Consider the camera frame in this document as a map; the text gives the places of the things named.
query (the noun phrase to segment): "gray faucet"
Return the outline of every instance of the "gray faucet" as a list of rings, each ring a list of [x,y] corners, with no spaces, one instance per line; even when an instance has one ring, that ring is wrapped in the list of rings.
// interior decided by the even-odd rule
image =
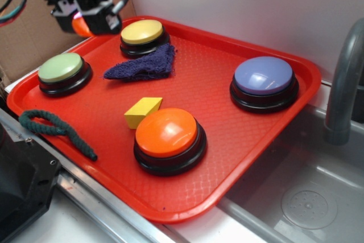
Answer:
[[[364,122],[364,18],[350,29],[341,49],[326,113],[324,138],[333,145],[349,140],[351,120]]]

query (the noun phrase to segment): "towel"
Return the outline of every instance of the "towel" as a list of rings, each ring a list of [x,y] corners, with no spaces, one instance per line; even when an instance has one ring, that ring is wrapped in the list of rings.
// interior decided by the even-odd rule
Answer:
[[[174,56],[174,46],[167,43],[148,55],[117,64],[104,73],[104,78],[124,82],[167,78],[172,71]]]

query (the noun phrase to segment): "tray rim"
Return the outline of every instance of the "tray rim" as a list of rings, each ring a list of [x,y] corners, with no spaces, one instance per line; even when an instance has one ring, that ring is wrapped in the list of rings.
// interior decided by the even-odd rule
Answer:
[[[265,56],[274,56],[280,57],[284,60],[290,61],[292,63],[297,63],[299,65],[303,65],[304,68],[309,72],[309,75],[306,75],[307,79],[305,82],[311,82],[310,85],[307,85],[307,90],[297,99],[297,101],[293,104],[295,107],[290,107],[286,113],[282,116],[282,118],[267,132],[264,136],[264,141],[260,140],[253,149],[243,158],[241,161],[236,165],[236,167],[224,178],[224,180],[203,200],[200,204],[194,206],[193,208],[189,209],[188,211],[181,211],[181,212],[160,212],[148,207],[144,202],[137,200],[137,202],[132,202],[133,205],[130,204],[130,199],[133,198],[133,195],[130,193],[128,189],[124,189],[123,187],[117,185],[117,188],[121,188],[116,192],[123,191],[129,197],[126,197],[125,200],[118,197],[116,194],[115,196],[126,202],[129,206],[139,212],[141,215],[146,217],[147,219],[157,222],[157,223],[179,223],[187,219],[192,219],[208,209],[211,209],[214,205],[218,203],[220,198],[229,190],[229,188],[239,179],[239,177],[249,168],[249,166],[254,163],[254,161],[264,152],[265,148],[279,135],[279,133],[291,122],[292,119],[305,107],[305,105],[309,102],[309,100],[316,94],[320,85],[321,85],[321,73],[319,69],[314,65],[311,61],[304,59],[299,56],[291,55],[285,52],[273,50],[271,48],[251,44],[248,42],[240,41],[233,38],[228,38],[223,35],[214,34],[211,32],[199,30],[194,27],[189,27],[180,23],[171,22],[162,18],[157,17],[150,17],[150,16],[138,16],[132,17],[129,19],[125,19],[123,21],[124,26],[135,22],[141,19],[154,19],[161,21],[164,25],[168,25],[166,28],[167,31],[174,31],[176,29],[184,29],[184,33],[193,33],[193,39],[189,39],[189,41],[196,42],[198,44],[202,44],[205,46],[211,47],[211,43],[218,43],[223,50],[236,54],[241,55],[242,47],[247,50],[250,50],[255,53],[265,53]],[[77,52],[80,55],[84,53],[88,53],[89,48],[92,45],[102,45],[109,41],[110,39],[114,39],[115,35],[105,35],[105,36],[97,36],[93,38],[89,38],[84,42],[76,45],[75,47],[69,49],[68,52]],[[25,110],[21,107],[21,98],[26,95],[27,89],[25,88],[27,85],[34,85],[38,84],[38,72],[35,71],[25,79],[23,79],[19,84],[17,84],[14,89],[9,93],[7,98],[7,105],[8,107],[17,115],[21,115],[21,113]],[[58,148],[62,147],[64,144],[63,141],[55,138],[55,137],[46,137],[48,141],[52,142]],[[107,189],[110,189],[108,182],[103,182],[103,184]]]

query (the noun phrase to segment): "white wall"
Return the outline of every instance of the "white wall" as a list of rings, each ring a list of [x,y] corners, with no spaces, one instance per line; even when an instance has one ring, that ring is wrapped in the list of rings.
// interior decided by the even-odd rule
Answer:
[[[364,0],[133,0],[153,15],[315,62],[331,80],[340,49]]]

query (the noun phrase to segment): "plastic tray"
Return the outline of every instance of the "plastic tray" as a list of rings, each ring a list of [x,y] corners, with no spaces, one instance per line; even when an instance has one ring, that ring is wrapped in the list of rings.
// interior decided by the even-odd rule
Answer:
[[[317,92],[321,76],[305,59],[157,19],[171,35],[177,53],[167,79],[123,83],[103,79],[104,72],[126,59],[120,37],[99,36],[71,49],[87,61],[93,78],[67,97],[49,98],[38,87],[35,72],[9,94],[8,106],[20,115],[43,109],[67,121],[94,148],[98,161],[81,155],[65,137],[45,136],[69,159],[135,209],[158,223],[178,223],[214,206],[264,149]],[[246,59],[276,56],[289,62],[300,84],[297,101],[274,114],[252,114],[236,107],[229,85]],[[133,155],[135,130],[123,114],[142,97],[162,97],[160,108],[182,108],[205,129],[208,150],[192,170],[172,177],[144,172]]]

